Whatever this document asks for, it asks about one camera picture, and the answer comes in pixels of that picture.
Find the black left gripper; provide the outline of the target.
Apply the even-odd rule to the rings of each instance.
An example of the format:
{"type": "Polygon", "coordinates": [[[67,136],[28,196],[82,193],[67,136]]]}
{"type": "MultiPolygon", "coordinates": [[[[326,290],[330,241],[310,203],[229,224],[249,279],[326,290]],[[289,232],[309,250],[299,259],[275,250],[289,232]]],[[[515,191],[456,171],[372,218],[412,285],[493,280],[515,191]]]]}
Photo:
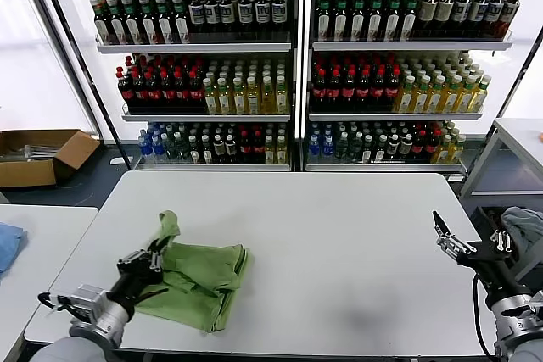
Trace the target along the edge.
{"type": "Polygon", "coordinates": [[[155,238],[147,248],[129,253],[117,263],[120,277],[108,291],[108,300],[133,308],[147,286],[163,280],[163,255],[172,237],[155,238]]]}

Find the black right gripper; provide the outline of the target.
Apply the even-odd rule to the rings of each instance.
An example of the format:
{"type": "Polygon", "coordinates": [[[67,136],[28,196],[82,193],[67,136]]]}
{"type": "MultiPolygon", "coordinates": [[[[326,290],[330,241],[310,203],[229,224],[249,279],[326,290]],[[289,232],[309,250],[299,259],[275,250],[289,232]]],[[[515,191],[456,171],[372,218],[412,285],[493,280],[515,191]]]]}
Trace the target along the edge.
{"type": "Polygon", "coordinates": [[[479,276],[487,293],[486,302],[498,302],[504,298],[533,293],[518,283],[506,265],[506,257],[512,253],[512,239],[506,231],[495,230],[490,241],[470,242],[475,248],[467,253],[467,244],[451,233],[437,211],[432,212],[437,245],[458,264],[471,268],[479,276]]]}

